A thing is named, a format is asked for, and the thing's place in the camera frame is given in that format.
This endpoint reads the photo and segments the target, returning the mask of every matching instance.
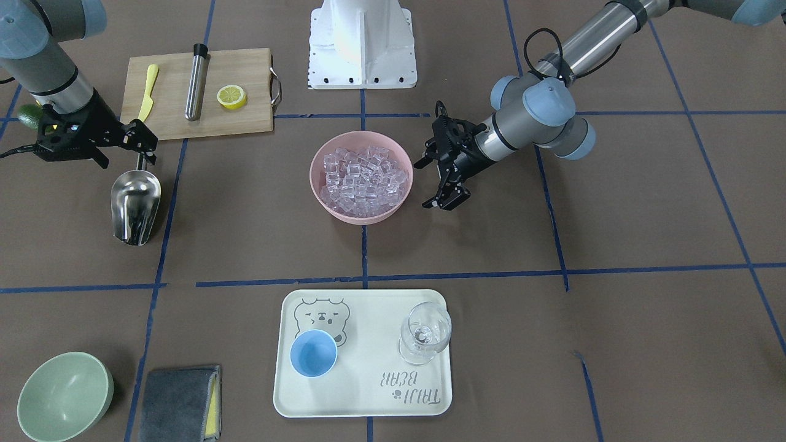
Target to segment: robotic arm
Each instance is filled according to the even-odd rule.
[[[43,107],[34,144],[12,149],[44,161],[92,159],[107,168],[99,147],[144,153],[151,164],[158,138],[140,120],[121,124],[84,74],[58,45],[106,28],[101,0],[2,0],[0,66]]]
[[[445,105],[437,101],[434,137],[414,165],[422,169],[436,161],[439,171],[437,193],[423,207],[453,210],[470,196],[467,179],[532,143],[566,160],[584,157],[593,148],[596,134],[587,120],[575,115],[568,87],[601,68],[611,59],[609,54],[613,57],[619,45],[647,20],[676,6],[751,26],[786,12],[786,0],[612,0],[564,44],[552,31],[538,29],[524,43],[524,58],[531,70],[494,85],[491,106],[496,112],[482,123],[450,118]],[[527,43],[543,31],[555,37],[558,48],[533,67]]]

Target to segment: blue joint cap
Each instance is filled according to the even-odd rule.
[[[41,52],[49,42],[46,25],[21,0],[0,6],[0,58],[20,60]]]
[[[745,0],[734,13],[734,23],[759,26],[780,16],[786,10],[786,0]]]
[[[517,78],[519,77],[502,77],[494,84],[494,87],[491,88],[491,107],[494,108],[494,110],[502,109],[502,95],[505,93],[505,88],[508,87],[510,82]]]
[[[82,0],[82,11],[85,14],[85,36],[101,34],[106,29],[106,10],[101,0]]]
[[[539,123],[559,127],[576,114],[576,102],[565,84],[549,77],[527,88],[523,97],[524,108]]]
[[[578,145],[578,148],[573,152],[565,155],[564,157],[560,157],[563,160],[581,160],[583,157],[586,157],[587,153],[590,153],[590,150],[595,146],[595,141],[597,140],[597,133],[595,132],[595,128],[590,124],[589,121],[584,120],[587,123],[587,134],[584,135],[584,141],[582,144]]]

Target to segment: yellow knife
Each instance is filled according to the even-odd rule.
[[[152,109],[152,86],[156,84],[156,77],[158,76],[158,64],[151,64],[148,66],[148,78],[145,81],[145,96],[142,98],[142,107],[139,109],[139,119],[145,121],[150,115]]]

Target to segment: wooden cutting board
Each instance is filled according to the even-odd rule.
[[[185,98],[193,63],[191,52],[131,58],[120,120],[128,123],[139,116],[147,68],[158,64],[160,70],[151,94],[153,107],[145,125],[159,140],[272,131],[270,49],[216,50],[209,55],[202,114],[197,121],[185,119]],[[219,104],[216,94],[228,84],[237,84],[245,90],[248,96],[245,106],[228,110]]]

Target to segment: light green bowl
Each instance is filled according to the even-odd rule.
[[[114,389],[112,375],[95,356],[55,356],[24,383],[17,403],[19,426],[37,442],[69,440],[101,419]]]

